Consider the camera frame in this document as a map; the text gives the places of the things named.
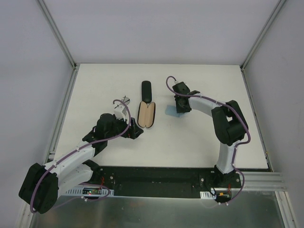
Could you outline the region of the black glasses case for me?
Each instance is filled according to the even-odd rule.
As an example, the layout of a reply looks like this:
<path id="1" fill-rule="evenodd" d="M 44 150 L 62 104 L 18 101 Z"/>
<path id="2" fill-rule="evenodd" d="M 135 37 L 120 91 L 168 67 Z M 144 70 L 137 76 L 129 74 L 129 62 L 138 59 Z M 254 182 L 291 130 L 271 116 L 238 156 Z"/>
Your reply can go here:
<path id="1" fill-rule="evenodd" d="M 156 104 L 141 101 L 138 109 L 137 123 L 141 128 L 151 128 L 154 124 Z"/>
<path id="2" fill-rule="evenodd" d="M 142 81 L 142 101 L 149 104 L 152 102 L 152 85 L 150 81 Z"/>

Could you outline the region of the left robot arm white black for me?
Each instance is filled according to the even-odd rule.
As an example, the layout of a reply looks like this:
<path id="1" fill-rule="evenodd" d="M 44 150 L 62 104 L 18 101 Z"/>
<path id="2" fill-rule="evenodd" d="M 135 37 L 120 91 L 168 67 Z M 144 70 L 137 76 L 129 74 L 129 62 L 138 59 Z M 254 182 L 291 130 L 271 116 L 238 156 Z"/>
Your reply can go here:
<path id="1" fill-rule="evenodd" d="M 73 151 L 43 165 L 33 164 L 19 197 L 29 204 L 31 213 L 46 213 L 69 189 L 83 182 L 95 185 L 100 181 L 98 165 L 92 159 L 107 147 L 109 140 L 118 137 L 134 140 L 142 133 L 134 118 L 126 121 L 114 114 L 102 114 Z"/>

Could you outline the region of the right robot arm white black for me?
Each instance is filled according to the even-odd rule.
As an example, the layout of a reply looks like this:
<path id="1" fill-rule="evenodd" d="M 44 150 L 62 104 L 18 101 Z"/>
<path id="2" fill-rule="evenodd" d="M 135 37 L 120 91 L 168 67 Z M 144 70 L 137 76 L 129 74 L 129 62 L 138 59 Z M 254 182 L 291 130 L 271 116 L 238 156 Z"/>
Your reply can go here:
<path id="1" fill-rule="evenodd" d="M 199 91 L 190 91 L 184 82 L 176 83 L 171 91 L 175 94 L 176 112 L 200 111 L 212 118 L 214 131 L 220 142 L 219 157 L 214 167 L 214 183 L 225 187 L 235 174 L 234 163 L 237 147 L 248 132 L 248 124 L 237 101 L 226 103 L 203 96 Z"/>

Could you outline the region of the metal frame clear glasses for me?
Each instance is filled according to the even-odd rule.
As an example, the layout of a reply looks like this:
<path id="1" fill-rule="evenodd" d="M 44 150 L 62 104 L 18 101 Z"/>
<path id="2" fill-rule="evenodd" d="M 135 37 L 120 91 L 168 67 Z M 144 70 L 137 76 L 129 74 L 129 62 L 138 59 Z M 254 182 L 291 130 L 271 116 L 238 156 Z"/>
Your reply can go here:
<path id="1" fill-rule="evenodd" d="M 128 104 L 130 103 L 130 98 L 128 98 L 127 96 L 124 96 L 124 97 L 121 99 L 121 101 L 122 101 L 124 104 L 128 105 Z"/>

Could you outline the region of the light blue cloth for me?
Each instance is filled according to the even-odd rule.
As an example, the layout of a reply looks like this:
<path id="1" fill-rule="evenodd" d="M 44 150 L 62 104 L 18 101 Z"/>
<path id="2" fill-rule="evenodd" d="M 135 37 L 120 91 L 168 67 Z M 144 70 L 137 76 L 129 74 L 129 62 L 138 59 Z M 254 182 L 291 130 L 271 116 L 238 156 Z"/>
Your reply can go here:
<path id="1" fill-rule="evenodd" d="M 165 109 L 165 114 L 168 116 L 173 116 L 180 118 L 184 115 L 184 113 L 177 113 L 176 107 L 173 105 L 167 105 Z"/>

